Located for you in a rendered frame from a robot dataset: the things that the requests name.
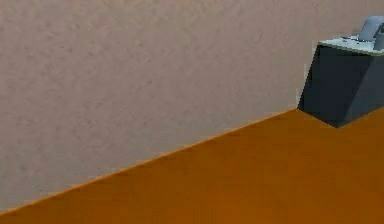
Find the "grey faucet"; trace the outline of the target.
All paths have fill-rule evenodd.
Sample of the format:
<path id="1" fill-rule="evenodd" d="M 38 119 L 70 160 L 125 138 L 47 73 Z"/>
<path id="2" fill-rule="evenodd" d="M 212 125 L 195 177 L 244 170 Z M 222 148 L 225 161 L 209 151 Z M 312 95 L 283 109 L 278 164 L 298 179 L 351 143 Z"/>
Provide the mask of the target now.
<path id="1" fill-rule="evenodd" d="M 369 16 L 358 35 L 358 40 L 372 42 L 374 50 L 383 50 L 384 16 Z"/>

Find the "dark grey sink cabinet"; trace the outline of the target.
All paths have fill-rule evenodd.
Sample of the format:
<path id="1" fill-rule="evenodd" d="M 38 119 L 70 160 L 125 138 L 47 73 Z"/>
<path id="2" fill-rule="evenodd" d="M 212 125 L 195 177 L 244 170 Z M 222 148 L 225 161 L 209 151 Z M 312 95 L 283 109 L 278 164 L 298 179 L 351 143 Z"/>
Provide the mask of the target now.
<path id="1" fill-rule="evenodd" d="M 372 42 L 320 41 L 298 109 L 339 128 L 384 107 L 384 49 Z"/>

